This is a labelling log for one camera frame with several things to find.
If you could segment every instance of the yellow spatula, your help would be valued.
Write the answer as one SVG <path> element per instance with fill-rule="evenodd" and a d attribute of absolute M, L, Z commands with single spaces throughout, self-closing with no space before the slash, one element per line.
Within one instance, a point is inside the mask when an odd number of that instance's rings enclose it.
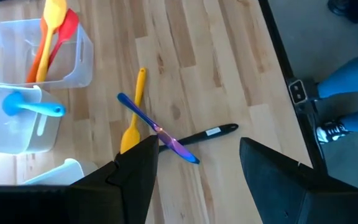
<path fill-rule="evenodd" d="M 141 68 L 139 74 L 137 75 L 136 81 L 136 91 L 135 91 L 135 104 L 136 106 L 140 105 L 142 101 L 144 83 L 146 81 L 146 68 Z M 123 154 L 126 151 L 130 150 L 137 143 L 140 142 L 140 133 L 136 128 L 137 115 L 132 114 L 131 125 L 124 132 L 121 139 L 121 148 L 120 153 Z"/>
<path fill-rule="evenodd" d="M 48 59 L 53 31 L 59 27 L 65 19 L 67 12 L 66 0 L 47 0 L 44 7 L 44 19 L 48 25 L 45 46 L 42 51 L 41 62 L 37 70 L 37 82 L 44 82 L 48 72 Z"/>

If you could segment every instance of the blue spatula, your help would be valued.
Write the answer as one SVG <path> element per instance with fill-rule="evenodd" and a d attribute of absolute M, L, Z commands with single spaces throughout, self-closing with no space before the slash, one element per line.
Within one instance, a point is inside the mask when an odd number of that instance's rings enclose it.
<path fill-rule="evenodd" d="M 24 109 L 53 117 L 61 117 L 66 113 L 66 108 L 60 103 L 27 103 L 19 91 L 14 91 L 4 99 L 2 109 L 8 116 L 14 116 Z"/>

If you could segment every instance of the wooden floor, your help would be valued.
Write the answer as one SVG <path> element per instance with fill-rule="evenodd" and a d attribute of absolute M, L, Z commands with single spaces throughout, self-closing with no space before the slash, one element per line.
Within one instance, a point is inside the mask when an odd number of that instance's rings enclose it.
<path fill-rule="evenodd" d="M 260 223 L 239 160 L 254 138 L 310 166 L 295 112 L 257 0 L 67 0 L 94 43 L 90 86 L 53 90 L 68 108 L 53 150 L 0 155 L 0 184 L 19 184 L 64 159 L 102 166 L 119 152 L 147 67 L 142 108 L 176 138 L 237 123 L 225 137 L 189 146 L 195 166 L 159 157 L 147 223 Z M 43 1 L 0 2 L 0 21 L 36 18 Z M 142 138 L 150 131 L 139 125 Z"/>

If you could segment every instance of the plastic container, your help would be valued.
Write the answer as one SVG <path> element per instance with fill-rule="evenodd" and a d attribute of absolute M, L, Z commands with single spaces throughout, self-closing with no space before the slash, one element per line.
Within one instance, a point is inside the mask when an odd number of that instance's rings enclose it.
<path fill-rule="evenodd" d="M 55 34 L 50 51 L 57 37 Z M 39 85 L 52 89 L 84 87 L 91 83 L 93 44 L 81 24 L 73 37 L 60 47 L 46 81 L 25 83 L 40 40 L 40 19 L 0 22 L 0 85 Z"/>
<path fill-rule="evenodd" d="M 21 88 L 0 85 L 0 152 L 6 154 L 35 153 L 50 150 L 55 144 L 60 118 L 50 117 L 29 110 L 8 116 L 2 102 L 13 91 L 23 94 L 31 103 L 58 102 L 38 86 Z"/>
<path fill-rule="evenodd" d="M 93 162 L 79 162 L 75 159 L 66 159 L 63 165 L 34 177 L 23 184 L 70 185 L 97 169 L 98 167 Z"/>

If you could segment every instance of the gray carpet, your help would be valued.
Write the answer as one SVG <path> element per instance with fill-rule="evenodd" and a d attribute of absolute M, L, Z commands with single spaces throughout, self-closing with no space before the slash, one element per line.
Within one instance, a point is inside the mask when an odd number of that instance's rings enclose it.
<path fill-rule="evenodd" d="M 327 0 L 269 0 L 288 59 L 298 78 L 324 80 L 358 56 L 358 24 L 332 14 Z M 358 93 L 318 102 L 321 119 L 358 110 Z M 358 133 L 323 146 L 329 174 L 358 187 Z"/>

